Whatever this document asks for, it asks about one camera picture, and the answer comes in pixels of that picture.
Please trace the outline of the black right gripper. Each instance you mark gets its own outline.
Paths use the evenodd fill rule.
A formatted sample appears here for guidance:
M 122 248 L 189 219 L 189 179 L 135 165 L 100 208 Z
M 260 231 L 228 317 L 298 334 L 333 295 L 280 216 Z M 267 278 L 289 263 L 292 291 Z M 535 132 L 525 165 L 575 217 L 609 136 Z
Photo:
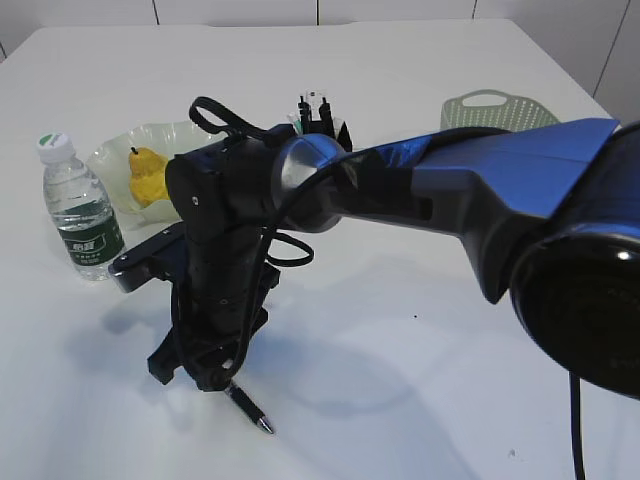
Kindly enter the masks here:
M 230 384 L 219 371 L 235 358 L 239 347 L 244 302 L 241 295 L 205 311 L 189 296 L 186 283 L 172 284 L 171 322 L 160 346 L 148 357 L 149 373 L 166 385 L 183 368 L 204 392 Z

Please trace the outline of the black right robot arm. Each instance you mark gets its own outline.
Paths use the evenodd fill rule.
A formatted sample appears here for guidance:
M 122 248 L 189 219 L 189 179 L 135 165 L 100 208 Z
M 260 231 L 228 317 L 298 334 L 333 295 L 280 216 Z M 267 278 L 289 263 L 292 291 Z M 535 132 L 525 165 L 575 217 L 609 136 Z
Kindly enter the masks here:
M 202 390 L 225 388 L 244 362 L 276 231 L 319 233 L 354 217 L 457 238 L 484 297 L 509 294 L 548 356 L 639 394 L 637 126 L 462 128 L 354 153 L 321 134 L 277 146 L 235 134 L 176 155 L 166 178 L 186 253 L 175 347 Z

